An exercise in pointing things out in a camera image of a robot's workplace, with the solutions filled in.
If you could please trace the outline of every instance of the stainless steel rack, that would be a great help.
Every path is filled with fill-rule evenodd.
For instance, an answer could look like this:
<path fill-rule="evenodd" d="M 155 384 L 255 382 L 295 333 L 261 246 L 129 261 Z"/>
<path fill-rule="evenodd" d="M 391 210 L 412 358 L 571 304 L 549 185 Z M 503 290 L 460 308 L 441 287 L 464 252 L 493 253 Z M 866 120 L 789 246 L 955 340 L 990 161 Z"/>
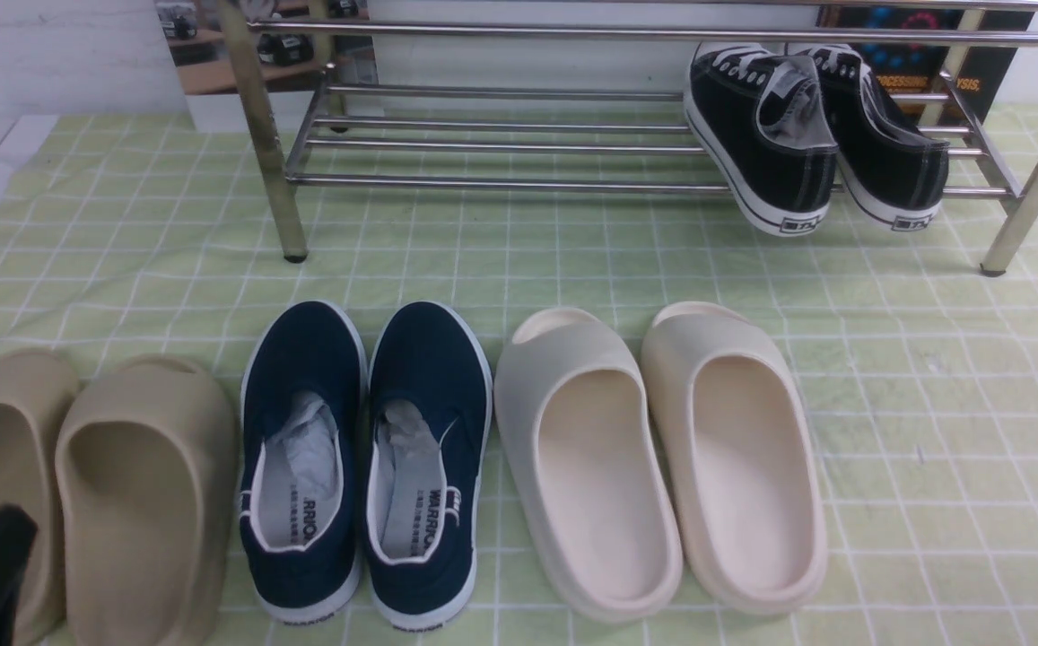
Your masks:
<path fill-rule="evenodd" d="M 702 0 L 665 0 L 670 3 L 702 3 Z M 817 4 L 817 0 L 715 0 L 715 4 Z M 269 11 L 251 16 L 245 8 L 256 5 L 251 0 L 219 0 L 220 24 L 244 114 L 248 118 L 256 160 L 271 204 L 272 216 L 280 235 L 286 261 L 303 262 L 307 243 L 294 199 L 294 190 L 306 187 L 387 187 L 387 188 L 493 188 L 501 191 L 636 192 L 686 193 L 700 196 L 727 196 L 725 184 L 670 184 L 558 180 L 487 180 L 479 177 L 340 174 L 306 171 L 307 155 L 315 149 L 363 151 L 432 151 L 458 153 L 552 153 L 553 155 L 702 155 L 694 144 L 593 144 L 543 142 L 485 142 L 438 139 L 397 139 L 387 136 L 343 136 L 352 130 L 427 130 L 499 132 L 499 134 L 607 134 L 675 135 L 687 132 L 685 124 L 617 123 L 534 123 L 494 122 L 493 119 L 438 119 L 370 117 L 348 115 L 347 96 L 414 97 L 444 99 L 572 100 L 573 102 L 680 102 L 675 91 L 607 91 L 590 89 L 503 89 L 503 87 L 440 87 L 405 85 L 357 85 L 342 82 L 331 61 L 329 36 L 483 36 L 483 37 L 571 37 L 590 41 L 686 41 L 686 42 L 786 42 L 786 43 L 884 43 L 949 46 L 945 70 L 935 91 L 896 96 L 898 102 L 924 103 L 921 127 L 926 134 L 961 139 L 962 147 L 953 147 L 955 159 L 975 161 L 987 187 L 948 187 L 946 196 L 965 199 L 994 199 L 1006 210 L 1006 221 L 982 261 L 982 273 L 1006 273 L 1009 263 L 1025 241 L 1038 217 L 1038 163 L 1022 186 L 1002 159 L 986 135 L 981 119 L 968 109 L 956 86 L 965 53 L 971 46 L 987 48 L 1038 48 L 1038 32 L 979 31 L 987 10 L 1038 11 L 1038 0 L 845 0 L 848 7 L 890 7 L 964 9 L 956 30 L 909 31 L 897 29 L 693 29 L 639 28 L 638 26 L 572 26 L 535 24 L 458 24 L 449 22 L 368 22 L 352 18 L 328 18 L 325 0 L 309 3 L 311 17 L 268 18 Z M 260 58 L 255 54 L 256 34 L 306 33 L 317 39 L 323 61 L 321 82 L 302 119 L 292 151 L 283 155 L 275 127 L 271 102 L 264 86 Z M 947 105 L 965 115 L 967 126 L 937 126 Z"/>

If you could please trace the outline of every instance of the black canvas sneaker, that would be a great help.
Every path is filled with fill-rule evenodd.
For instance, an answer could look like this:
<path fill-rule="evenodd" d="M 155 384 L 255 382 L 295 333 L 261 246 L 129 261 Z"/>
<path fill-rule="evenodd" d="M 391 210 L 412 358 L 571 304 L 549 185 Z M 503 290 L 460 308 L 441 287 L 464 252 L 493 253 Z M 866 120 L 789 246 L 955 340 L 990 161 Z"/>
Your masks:
<path fill-rule="evenodd" d="M 683 104 L 750 224 L 786 237 L 817 228 L 829 208 L 838 145 L 810 58 L 704 43 Z"/>
<path fill-rule="evenodd" d="M 845 45 L 788 45 L 822 79 L 838 164 L 857 206 L 895 232 L 920 232 L 941 208 L 949 142 L 929 139 L 897 107 L 874 70 Z"/>

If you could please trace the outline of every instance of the navy slip-on shoe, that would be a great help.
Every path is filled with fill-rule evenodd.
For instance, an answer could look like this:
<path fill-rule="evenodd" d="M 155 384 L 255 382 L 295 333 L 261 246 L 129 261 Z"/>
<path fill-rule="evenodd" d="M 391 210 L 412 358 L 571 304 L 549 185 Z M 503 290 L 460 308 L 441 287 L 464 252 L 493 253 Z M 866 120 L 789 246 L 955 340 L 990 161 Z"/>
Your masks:
<path fill-rule="evenodd" d="M 366 384 L 359 332 L 329 302 L 289 307 L 248 360 L 240 536 L 278 621 L 326 620 L 359 586 L 354 433 Z"/>
<path fill-rule="evenodd" d="M 394 628 L 436 629 L 474 588 L 491 368 L 458 314 L 413 302 L 375 345 L 371 396 L 363 522 L 375 607 Z"/>

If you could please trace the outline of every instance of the sneaker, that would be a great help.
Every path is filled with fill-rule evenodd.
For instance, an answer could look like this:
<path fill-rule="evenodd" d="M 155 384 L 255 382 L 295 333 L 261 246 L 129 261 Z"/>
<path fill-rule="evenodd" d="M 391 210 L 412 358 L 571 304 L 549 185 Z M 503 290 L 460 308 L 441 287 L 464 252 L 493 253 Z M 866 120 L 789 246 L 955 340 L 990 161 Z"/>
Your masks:
<path fill-rule="evenodd" d="M 750 224 L 784 237 L 817 228 L 829 208 L 838 147 L 809 58 L 704 43 L 683 104 Z"/>
<path fill-rule="evenodd" d="M 848 46 L 788 45 L 786 53 L 817 65 L 838 165 L 857 206 L 895 232 L 928 226 L 941 208 L 949 142 L 922 135 Z"/>
<path fill-rule="evenodd" d="M 491 368 L 448 306 L 413 302 L 372 354 L 367 567 L 397 629 L 436 629 L 470 600 Z"/>
<path fill-rule="evenodd" d="M 326 620 L 359 586 L 352 452 L 366 383 L 359 332 L 328 302 L 289 307 L 248 360 L 240 533 L 278 621 Z"/>

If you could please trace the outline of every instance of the beige slide sandal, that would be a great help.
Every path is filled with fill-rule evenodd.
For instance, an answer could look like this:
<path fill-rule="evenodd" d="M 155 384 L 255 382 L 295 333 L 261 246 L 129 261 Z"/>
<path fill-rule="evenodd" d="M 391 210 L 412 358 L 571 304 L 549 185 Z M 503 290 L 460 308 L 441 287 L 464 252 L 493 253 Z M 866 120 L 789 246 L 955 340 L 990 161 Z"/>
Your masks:
<path fill-rule="evenodd" d="M 495 419 L 551 585 L 602 622 L 671 601 L 682 544 L 630 349 L 575 307 L 535 314 L 502 349 Z"/>
<path fill-rule="evenodd" d="M 190 360 L 137 357 L 84 388 L 56 445 L 76 643 L 203 642 L 236 467 L 235 410 Z"/>
<path fill-rule="evenodd" d="M 786 613 L 821 588 L 825 518 L 810 429 L 773 340 L 740 315 L 680 302 L 643 340 L 686 559 L 732 609 Z"/>
<path fill-rule="evenodd" d="M 63 519 L 52 454 L 77 389 L 76 372 L 47 349 L 0 356 L 0 506 L 19 505 L 38 527 L 20 588 L 18 645 L 38 642 L 63 617 Z"/>

